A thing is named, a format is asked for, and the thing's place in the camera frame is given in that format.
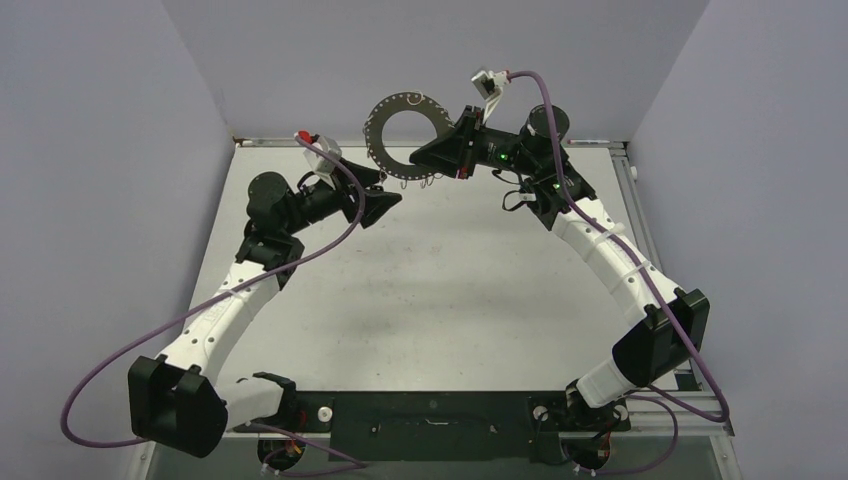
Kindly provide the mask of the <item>metal perforated ring plate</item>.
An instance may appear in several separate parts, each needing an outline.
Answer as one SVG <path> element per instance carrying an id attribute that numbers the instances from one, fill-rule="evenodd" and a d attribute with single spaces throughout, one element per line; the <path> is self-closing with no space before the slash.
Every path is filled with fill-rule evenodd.
<path id="1" fill-rule="evenodd" d="M 409 126 L 388 128 L 399 114 L 416 114 L 426 119 L 431 125 L 430 135 Z M 393 157 L 389 147 L 407 143 L 423 145 L 452 127 L 448 111 L 439 102 L 419 90 L 413 90 L 393 93 L 380 100 L 366 117 L 362 131 L 368 157 L 380 170 L 402 181 L 421 181 L 432 177 L 435 171 Z"/>

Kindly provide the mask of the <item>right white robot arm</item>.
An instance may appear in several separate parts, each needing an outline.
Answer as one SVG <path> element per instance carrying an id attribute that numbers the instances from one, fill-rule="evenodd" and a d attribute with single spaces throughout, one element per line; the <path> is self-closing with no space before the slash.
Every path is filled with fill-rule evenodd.
<path id="1" fill-rule="evenodd" d="M 607 404 L 652 384 L 700 349 L 710 305 L 701 291 L 686 292 L 668 279 L 622 234 L 564 148 L 552 144 L 569 127 L 563 110 L 553 112 L 556 135 L 541 105 L 512 134 L 484 126 L 482 110 L 468 106 L 451 129 L 414 151 L 410 161 L 462 180 L 482 165 L 521 176 L 520 193 L 533 197 L 527 208 L 574 249 L 615 300 L 628 332 L 608 359 L 566 389 L 567 419 L 589 428 Z"/>

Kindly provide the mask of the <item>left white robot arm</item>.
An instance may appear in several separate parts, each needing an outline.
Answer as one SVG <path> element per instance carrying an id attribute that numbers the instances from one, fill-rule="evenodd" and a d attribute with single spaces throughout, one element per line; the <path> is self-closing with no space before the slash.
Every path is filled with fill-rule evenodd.
<path id="1" fill-rule="evenodd" d="M 128 371 L 130 424 L 138 437 L 203 458 L 225 432 L 265 422 L 274 430 L 296 421 L 294 381 L 256 372 L 220 381 L 239 339 L 304 263 L 297 233 L 336 213 L 367 228 L 402 199 L 378 171 L 341 159 L 311 185 L 290 185 L 263 172 L 247 188 L 243 241 L 209 306 L 200 308 L 156 357 Z"/>

